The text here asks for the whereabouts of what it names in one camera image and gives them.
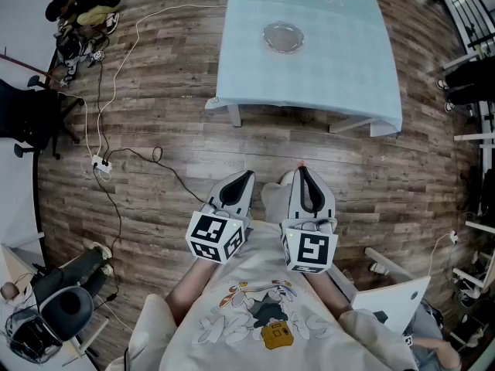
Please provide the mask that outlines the clear glass plate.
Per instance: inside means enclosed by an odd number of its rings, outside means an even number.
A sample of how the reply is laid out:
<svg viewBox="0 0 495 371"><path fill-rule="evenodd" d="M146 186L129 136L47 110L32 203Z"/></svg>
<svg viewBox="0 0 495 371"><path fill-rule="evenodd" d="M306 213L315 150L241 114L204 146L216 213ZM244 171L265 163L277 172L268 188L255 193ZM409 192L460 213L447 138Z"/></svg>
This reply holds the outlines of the clear glass plate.
<svg viewBox="0 0 495 371"><path fill-rule="evenodd" d="M266 25L263 39L277 53L295 53L304 43L304 35L299 28L281 21Z"/></svg>

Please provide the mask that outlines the grey and black chair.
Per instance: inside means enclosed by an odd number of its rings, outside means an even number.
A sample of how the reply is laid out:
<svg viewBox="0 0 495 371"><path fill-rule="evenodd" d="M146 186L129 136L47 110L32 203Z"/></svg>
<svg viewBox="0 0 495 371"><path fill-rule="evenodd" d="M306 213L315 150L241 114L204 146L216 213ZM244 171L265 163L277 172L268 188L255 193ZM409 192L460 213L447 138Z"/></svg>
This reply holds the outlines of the grey and black chair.
<svg viewBox="0 0 495 371"><path fill-rule="evenodd" d="M39 304L21 301L4 323L7 346L30 363L46 363L86 326L93 311L92 297L79 286L61 288Z"/></svg>

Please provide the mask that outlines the table with light blue cloth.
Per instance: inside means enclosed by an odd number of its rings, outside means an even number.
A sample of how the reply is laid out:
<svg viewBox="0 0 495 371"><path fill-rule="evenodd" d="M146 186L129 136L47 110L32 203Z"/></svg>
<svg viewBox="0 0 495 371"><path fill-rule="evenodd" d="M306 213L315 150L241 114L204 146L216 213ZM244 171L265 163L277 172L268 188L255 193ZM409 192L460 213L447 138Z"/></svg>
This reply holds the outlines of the table with light blue cloth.
<svg viewBox="0 0 495 371"><path fill-rule="evenodd" d="M278 21L302 31L295 53L265 43L265 26ZM399 132L398 75L377 0L227 0L217 90L206 109L235 104L369 117Z"/></svg>

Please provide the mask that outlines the black office chair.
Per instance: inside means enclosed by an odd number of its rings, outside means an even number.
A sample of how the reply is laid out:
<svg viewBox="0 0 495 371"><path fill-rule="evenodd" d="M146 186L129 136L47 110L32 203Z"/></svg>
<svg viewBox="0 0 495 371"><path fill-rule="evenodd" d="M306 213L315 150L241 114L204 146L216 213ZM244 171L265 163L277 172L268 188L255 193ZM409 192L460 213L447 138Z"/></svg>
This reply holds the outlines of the black office chair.
<svg viewBox="0 0 495 371"><path fill-rule="evenodd" d="M31 151L43 151L52 145L55 159L59 134L67 134L74 144L80 139L65 125L65 118L84 100L67 96L45 85L40 90L21 90L0 79L0 138L12 138L31 146Z"/></svg>

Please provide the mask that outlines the white table frame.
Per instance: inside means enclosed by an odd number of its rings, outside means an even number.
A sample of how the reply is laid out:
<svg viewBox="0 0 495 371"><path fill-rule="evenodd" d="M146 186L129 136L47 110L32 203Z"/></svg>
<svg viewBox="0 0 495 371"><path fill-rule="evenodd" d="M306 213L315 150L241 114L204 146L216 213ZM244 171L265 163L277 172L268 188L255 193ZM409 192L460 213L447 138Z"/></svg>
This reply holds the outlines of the white table frame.
<svg viewBox="0 0 495 371"><path fill-rule="evenodd" d="M233 126L235 126L236 128L240 128L242 126L242 123L241 123L239 106L236 104L228 105L227 109ZM366 125L370 126L370 136L372 138L388 136L391 134L398 133L396 127L394 127L393 125L387 122L377 120L374 118L359 117L359 116L352 116L345 120L338 121L335 124L331 124L329 126L329 133L338 134L340 132L350 131L355 128L360 128Z"/></svg>

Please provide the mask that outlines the white power strip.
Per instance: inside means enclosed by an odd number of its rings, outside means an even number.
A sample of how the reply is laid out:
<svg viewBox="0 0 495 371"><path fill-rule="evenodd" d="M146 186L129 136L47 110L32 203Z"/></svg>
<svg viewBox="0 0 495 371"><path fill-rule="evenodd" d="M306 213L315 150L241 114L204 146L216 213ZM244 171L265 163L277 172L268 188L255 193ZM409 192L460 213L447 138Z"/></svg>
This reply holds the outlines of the white power strip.
<svg viewBox="0 0 495 371"><path fill-rule="evenodd" d="M94 168L97 168L99 171L110 174L112 170L112 164L104 160L99 155L93 155L91 158L91 164Z"/></svg>

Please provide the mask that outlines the black metal railing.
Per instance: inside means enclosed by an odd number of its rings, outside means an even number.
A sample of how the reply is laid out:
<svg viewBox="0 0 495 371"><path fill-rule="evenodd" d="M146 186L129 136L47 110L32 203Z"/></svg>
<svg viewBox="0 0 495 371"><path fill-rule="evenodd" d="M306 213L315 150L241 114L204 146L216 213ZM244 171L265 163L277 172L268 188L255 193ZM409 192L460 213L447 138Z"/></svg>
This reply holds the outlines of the black metal railing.
<svg viewBox="0 0 495 371"><path fill-rule="evenodd" d="M442 0L466 51L495 56L495 0Z"/></svg>

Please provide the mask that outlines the person's right forearm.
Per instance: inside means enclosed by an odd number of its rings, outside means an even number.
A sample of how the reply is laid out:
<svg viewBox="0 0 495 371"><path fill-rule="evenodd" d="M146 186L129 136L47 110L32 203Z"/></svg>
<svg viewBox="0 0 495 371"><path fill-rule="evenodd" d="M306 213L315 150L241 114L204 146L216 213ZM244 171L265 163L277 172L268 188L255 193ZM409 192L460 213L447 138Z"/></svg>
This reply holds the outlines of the person's right forearm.
<svg viewBox="0 0 495 371"><path fill-rule="evenodd" d="M326 272L322 274L304 274L304 276L321 302L337 321L340 320L342 314L352 309L346 297Z"/></svg>

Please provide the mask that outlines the person's light trouser leg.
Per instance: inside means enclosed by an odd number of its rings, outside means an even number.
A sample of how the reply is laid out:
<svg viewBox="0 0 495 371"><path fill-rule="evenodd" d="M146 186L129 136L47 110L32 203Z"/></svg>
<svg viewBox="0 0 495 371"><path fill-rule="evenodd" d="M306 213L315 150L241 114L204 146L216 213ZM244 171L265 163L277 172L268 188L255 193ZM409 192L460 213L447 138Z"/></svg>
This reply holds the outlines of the person's light trouser leg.
<svg viewBox="0 0 495 371"><path fill-rule="evenodd" d="M282 180L266 183L261 191L265 208L265 222L281 224L288 217L290 196L295 171L287 172Z"/></svg>

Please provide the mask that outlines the white desk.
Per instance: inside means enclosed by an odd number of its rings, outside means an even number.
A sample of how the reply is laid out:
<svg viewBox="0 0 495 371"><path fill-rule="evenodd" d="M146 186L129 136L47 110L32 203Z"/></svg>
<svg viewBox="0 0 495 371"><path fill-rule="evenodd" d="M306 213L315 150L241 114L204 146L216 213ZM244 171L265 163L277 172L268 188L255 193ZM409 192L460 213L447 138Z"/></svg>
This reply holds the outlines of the white desk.
<svg viewBox="0 0 495 371"><path fill-rule="evenodd" d="M495 227L486 226L469 220L465 222L465 225L488 234L490 239L495 239ZM491 254L481 250L477 250L475 254L477 255L477 259L473 263L474 272L472 274L462 271L457 267L452 269L452 273L458 279L473 284L473 293L479 292L481 294L495 281L495 247Z"/></svg>

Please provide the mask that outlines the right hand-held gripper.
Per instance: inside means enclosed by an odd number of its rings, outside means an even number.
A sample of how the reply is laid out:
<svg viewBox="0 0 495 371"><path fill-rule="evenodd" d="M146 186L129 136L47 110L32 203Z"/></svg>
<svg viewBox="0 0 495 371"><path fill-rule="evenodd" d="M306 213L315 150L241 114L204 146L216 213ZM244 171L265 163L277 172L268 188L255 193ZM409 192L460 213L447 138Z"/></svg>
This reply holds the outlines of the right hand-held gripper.
<svg viewBox="0 0 495 371"><path fill-rule="evenodd" d="M289 271L324 273L333 264L338 236L333 218L335 196L315 171L299 167L293 175L288 217L282 222L282 246Z"/></svg>

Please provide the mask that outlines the person's left forearm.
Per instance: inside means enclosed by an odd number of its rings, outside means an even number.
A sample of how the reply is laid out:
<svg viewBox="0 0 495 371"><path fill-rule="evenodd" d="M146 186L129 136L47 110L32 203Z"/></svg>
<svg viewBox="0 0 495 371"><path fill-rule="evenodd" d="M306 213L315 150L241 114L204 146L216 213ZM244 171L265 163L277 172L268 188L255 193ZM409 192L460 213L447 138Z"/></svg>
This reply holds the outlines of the person's left forearm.
<svg viewBox="0 0 495 371"><path fill-rule="evenodd" d="M213 276L218 264L210 260L196 259L179 283L166 297L166 303L172 313L176 326L179 326L200 297Z"/></svg>

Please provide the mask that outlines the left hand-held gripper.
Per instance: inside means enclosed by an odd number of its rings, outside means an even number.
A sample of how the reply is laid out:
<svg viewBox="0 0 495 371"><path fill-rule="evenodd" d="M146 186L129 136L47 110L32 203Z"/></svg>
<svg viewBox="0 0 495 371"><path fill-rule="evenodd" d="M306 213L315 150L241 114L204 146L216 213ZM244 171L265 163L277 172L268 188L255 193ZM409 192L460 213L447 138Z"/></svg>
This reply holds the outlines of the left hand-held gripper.
<svg viewBox="0 0 495 371"><path fill-rule="evenodd" d="M193 256L226 264L241 249L249 235L254 184L255 173L245 170L213 186L207 197L211 206L195 211L186 231Z"/></svg>

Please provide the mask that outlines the person's printed cream shirt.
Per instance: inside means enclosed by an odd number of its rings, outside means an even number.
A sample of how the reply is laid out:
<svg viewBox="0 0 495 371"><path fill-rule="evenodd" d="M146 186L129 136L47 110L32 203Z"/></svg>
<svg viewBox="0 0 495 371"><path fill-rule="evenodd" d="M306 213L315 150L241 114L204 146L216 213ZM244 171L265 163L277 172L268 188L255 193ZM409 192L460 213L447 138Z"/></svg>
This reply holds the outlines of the person's printed cream shirt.
<svg viewBox="0 0 495 371"><path fill-rule="evenodd" d="M181 322L149 295L106 371L417 371L404 339L368 311L334 316L289 271L279 226L254 221Z"/></svg>

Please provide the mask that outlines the pile of equipment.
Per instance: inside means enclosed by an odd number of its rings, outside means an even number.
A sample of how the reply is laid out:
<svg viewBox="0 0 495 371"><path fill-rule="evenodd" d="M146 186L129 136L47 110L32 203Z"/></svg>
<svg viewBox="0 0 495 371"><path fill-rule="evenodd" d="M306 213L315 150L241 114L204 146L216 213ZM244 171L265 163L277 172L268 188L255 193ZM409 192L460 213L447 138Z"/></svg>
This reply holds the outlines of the pile of equipment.
<svg viewBox="0 0 495 371"><path fill-rule="evenodd" d="M56 66L64 66L66 74L59 84L68 87L76 77L79 63L88 62L91 68L105 57L104 51L109 45L109 38L100 30L85 37L70 25L65 25L54 35L56 40Z"/></svg>

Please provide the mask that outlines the white desk panel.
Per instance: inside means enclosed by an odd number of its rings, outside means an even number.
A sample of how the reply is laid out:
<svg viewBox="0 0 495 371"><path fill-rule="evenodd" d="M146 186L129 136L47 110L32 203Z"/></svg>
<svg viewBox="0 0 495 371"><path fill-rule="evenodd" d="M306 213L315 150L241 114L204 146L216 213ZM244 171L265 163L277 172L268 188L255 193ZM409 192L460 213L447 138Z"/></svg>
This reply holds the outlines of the white desk panel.
<svg viewBox="0 0 495 371"><path fill-rule="evenodd" d="M429 276L366 291L356 291L350 300L353 309L367 310L391 331L402 335L428 288Z"/></svg>

